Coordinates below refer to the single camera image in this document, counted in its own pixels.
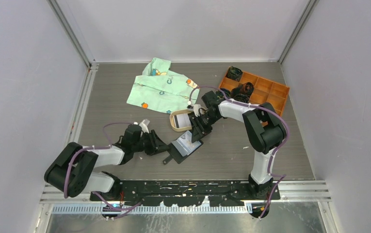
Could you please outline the white striped card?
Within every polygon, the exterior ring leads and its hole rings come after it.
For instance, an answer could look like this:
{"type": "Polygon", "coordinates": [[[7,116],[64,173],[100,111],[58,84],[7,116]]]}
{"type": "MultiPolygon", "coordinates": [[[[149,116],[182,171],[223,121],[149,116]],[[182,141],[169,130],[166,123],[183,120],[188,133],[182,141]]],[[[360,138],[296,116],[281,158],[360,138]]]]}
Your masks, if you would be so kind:
{"type": "Polygon", "coordinates": [[[186,128],[191,126],[188,114],[175,115],[174,119],[177,128],[186,128]]]}

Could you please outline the black leather card holder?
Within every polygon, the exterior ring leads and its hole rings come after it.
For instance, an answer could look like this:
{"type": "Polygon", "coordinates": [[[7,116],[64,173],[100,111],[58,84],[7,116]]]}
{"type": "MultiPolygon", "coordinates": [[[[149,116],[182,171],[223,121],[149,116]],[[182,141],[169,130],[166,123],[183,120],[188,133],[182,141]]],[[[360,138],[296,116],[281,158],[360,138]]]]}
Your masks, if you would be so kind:
{"type": "Polygon", "coordinates": [[[163,164],[166,165],[171,160],[175,160],[177,164],[181,164],[202,145],[203,142],[201,140],[192,142],[192,133],[186,131],[168,145],[169,149],[167,152],[169,156],[163,160],[163,164]]]}

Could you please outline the green cartoon print cloth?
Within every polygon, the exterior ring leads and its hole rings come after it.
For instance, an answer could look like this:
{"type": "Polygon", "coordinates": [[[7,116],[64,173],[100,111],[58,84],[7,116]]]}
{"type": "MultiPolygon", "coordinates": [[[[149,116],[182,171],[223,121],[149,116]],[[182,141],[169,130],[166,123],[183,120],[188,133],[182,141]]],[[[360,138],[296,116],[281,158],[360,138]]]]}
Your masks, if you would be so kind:
{"type": "Polygon", "coordinates": [[[127,104],[167,114],[195,104],[198,84],[170,67],[171,61],[154,57],[135,77],[127,104]]]}

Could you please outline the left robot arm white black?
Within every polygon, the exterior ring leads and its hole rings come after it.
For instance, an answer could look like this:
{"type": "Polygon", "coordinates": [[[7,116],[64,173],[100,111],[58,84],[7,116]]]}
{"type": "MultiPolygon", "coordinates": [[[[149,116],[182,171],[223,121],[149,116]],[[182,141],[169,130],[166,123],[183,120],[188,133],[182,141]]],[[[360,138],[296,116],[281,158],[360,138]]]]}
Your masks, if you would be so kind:
{"type": "Polygon", "coordinates": [[[90,192],[93,200],[116,200],[122,194],[121,180],[106,171],[95,172],[96,168],[124,165],[137,152],[152,156],[168,150],[146,121],[131,123],[116,143],[104,147],[68,143],[46,170],[44,180],[62,191],[64,198],[90,192]]]}

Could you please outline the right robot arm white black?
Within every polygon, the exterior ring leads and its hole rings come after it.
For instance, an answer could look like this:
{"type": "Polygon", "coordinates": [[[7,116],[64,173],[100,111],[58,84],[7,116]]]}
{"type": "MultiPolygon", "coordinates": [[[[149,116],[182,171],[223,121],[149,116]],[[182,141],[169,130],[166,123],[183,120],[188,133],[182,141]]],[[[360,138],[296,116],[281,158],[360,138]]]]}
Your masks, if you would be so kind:
{"type": "Polygon", "coordinates": [[[199,141],[212,131],[212,126],[222,118],[242,122],[248,140],[255,150],[253,168],[248,176],[248,190],[254,199],[263,198],[273,186],[272,167],[274,156],[289,136],[286,124],[275,112],[273,106],[250,104],[219,97],[213,91],[202,96],[205,107],[187,102],[192,126],[192,142],[199,141]]]}

